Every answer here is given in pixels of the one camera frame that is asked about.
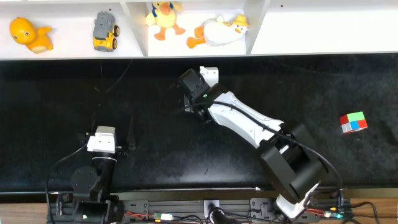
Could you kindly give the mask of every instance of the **black tabletop surface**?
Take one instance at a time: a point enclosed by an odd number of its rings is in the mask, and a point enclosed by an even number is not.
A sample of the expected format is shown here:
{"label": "black tabletop surface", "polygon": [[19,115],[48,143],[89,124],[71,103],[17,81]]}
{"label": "black tabletop surface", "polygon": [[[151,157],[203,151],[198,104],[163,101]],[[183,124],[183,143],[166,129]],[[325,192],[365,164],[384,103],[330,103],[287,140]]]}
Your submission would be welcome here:
{"label": "black tabletop surface", "polygon": [[[142,189],[270,189],[254,149],[231,130],[192,114],[162,114],[182,96],[168,87],[187,69],[218,67],[220,83],[271,118],[300,120],[347,187],[398,185],[398,55],[0,62],[0,192],[43,192],[49,167],[76,151],[96,125],[124,138],[130,117],[138,148],[120,159],[113,192]],[[363,111],[369,128],[343,134],[339,117]],[[51,174],[69,190],[80,152]],[[331,175],[323,185],[334,185]]]}

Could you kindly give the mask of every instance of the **colorful cube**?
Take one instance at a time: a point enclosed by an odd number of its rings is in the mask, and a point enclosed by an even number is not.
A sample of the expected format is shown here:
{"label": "colorful cube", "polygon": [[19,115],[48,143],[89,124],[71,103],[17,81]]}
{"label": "colorful cube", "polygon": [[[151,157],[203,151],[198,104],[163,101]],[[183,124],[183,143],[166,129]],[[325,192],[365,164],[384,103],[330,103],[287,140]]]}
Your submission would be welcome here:
{"label": "colorful cube", "polygon": [[363,112],[350,113],[340,118],[341,128],[344,133],[360,131],[368,127]]}

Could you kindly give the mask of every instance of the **yellow and gray toy truck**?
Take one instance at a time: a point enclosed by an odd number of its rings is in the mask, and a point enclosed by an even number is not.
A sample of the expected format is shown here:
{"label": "yellow and gray toy truck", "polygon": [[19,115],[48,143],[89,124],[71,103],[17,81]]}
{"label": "yellow and gray toy truck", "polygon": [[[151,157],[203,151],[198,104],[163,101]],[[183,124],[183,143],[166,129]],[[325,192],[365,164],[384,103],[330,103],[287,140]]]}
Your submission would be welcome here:
{"label": "yellow and gray toy truck", "polygon": [[94,21],[94,49],[103,52],[112,52],[118,47],[115,37],[119,36],[120,30],[115,23],[114,16],[107,12],[99,12]]}

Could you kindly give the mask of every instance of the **blue cube square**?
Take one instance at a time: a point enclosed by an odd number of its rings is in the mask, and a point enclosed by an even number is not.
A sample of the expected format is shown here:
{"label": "blue cube square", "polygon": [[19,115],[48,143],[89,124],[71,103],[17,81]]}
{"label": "blue cube square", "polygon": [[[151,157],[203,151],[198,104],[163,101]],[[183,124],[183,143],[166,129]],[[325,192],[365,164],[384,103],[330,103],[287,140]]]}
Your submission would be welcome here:
{"label": "blue cube square", "polygon": [[350,123],[351,123],[351,127],[352,127],[353,130],[359,129],[359,124],[358,124],[357,121],[353,121],[353,122],[350,122]]}

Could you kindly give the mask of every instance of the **black wheel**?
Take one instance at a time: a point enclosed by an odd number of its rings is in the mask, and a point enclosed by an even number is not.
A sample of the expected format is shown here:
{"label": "black wheel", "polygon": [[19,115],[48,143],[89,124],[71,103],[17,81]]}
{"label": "black wheel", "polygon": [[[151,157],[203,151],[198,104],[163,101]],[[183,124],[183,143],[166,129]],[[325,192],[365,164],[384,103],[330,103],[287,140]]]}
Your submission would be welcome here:
{"label": "black wheel", "polygon": [[120,29],[119,29],[118,26],[115,26],[114,29],[113,29],[113,35],[115,37],[119,37],[119,34],[120,34]]}
{"label": "black wheel", "polygon": [[118,41],[117,41],[116,38],[115,38],[115,39],[113,39],[113,42],[112,42],[112,48],[113,48],[113,50],[116,49],[116,47],[118,47]]}

